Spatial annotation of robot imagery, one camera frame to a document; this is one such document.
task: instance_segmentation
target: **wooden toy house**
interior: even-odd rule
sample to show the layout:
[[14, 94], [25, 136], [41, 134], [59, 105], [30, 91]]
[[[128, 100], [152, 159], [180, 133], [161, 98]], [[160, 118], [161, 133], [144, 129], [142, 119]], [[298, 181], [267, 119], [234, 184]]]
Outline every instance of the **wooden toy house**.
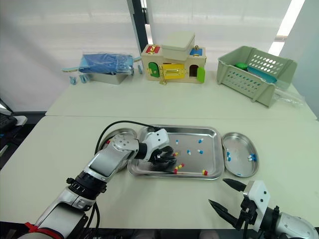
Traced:
[[195, 34], [174, 32], [163, 45], [147, 45], [142, 62], [151, 81], [203, 83], [205, 48], [194, 45]]

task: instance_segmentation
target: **keyboard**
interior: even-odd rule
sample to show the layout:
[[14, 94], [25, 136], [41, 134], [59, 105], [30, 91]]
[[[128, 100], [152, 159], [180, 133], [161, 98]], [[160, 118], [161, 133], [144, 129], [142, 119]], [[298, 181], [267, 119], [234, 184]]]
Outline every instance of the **keyboard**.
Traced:
[[17, 119], [0, 113], [0, 132], [10, 130], [17, 123]]

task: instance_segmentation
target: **robotic arm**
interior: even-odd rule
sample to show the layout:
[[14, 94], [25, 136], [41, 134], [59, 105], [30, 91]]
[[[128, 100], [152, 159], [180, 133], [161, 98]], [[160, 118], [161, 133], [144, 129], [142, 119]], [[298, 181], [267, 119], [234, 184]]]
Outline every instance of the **robotic arm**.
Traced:
[[67, 186], [44, 211], [35, 225], [27, 223], [28, 234], [21, 239], [75, 238], [86, 224], [85, 212], [96, 202], [96, 197], [106, 191], [107, 183], [124, 160], [136, 158], [144, 161], [175, 162], [174, 157], [162, 157], [163, 150], [172, 151], [165, 129], [148, 136], [143, 142], [133, 136], [118, 134], [109, 145], [97, 152], [83, 171], [68, 178]]
[[223, 179], [230, 187], [241, 192], [244, 200], [240, 207], [239, 218], [228, 213], [228, 210], [217, 202], [209, 200], [218, 215], [229, 222], [235, 229], [240, 230], [245, 223], [245, 231], [248, 224], [253, 225], [253, 230], [265, 232], [265, 239], [319, 239], [316, 229], [305, 219], [293, 217], [286, 213], [279, 213], [279, 207], [268, 207], [270, 194], [263, 181], [250, 181], [245, 185], [233, 179]]

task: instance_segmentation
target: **plastic wrap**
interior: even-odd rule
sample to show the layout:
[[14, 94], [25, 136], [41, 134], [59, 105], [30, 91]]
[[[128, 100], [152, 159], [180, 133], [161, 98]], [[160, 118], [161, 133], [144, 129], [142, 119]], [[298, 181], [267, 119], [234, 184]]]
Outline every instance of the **plastic wrap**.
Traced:
[[294, 94], [288, 91], [281, 90], [276, 87], [275, 93], [273, 95], [275, 100], [283, 101], [286, 103], [290, 103], [295, 107], [301, 107], [306, 104], [306, 100], [303, 96], [299, 94]]
[[127, 74], [133, 73], [133, 57], [119, 53], [83, 54], [79, 71], [82, 73]]

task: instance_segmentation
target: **round metal dish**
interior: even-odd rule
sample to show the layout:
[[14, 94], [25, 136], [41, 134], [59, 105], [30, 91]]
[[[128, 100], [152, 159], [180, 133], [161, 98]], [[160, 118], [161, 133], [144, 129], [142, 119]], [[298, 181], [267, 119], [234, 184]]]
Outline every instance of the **round metal dish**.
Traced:
[[[259, 157], [254, 144], [241, 133], [230, 132], [223, 136], [224, 163], [226, 169], [237, 177], [247, 178], [254, 175], [259, 167]], [[255, 154], [256, 161], [249, 161], [248, 156]]]
[[[119, 128], [119, 129], [116, 129], [116, 130], [112, 131], [111, 133], [109, 133], [107, 136], [104, 137], [104, 139], [102, 140], [102, 143], [101, 143], [101, 145], [103, 145], [103, 148], [106, 148], [106, 147], [108, 146], [108, 144], [105, 143], [106, 140], [108, 140], [108, 139], [114, 137], [114, 136], [117, 135], [117, 134], [132, 135], [134, 138], [137, 137], [137, 134], [136, 134], [136, 132], [135, 132], [133, 129], [131, 129], [131, 128]], [[128, 159], [127, 159], [127, 160], [124, 160], [124, 161], [122, 162], [122, 164], [121, 164], [121, 166], [119, 167], [119, 170], [118, 170], [118, 171], [124, 169], [127, 164], [128, 164]]]

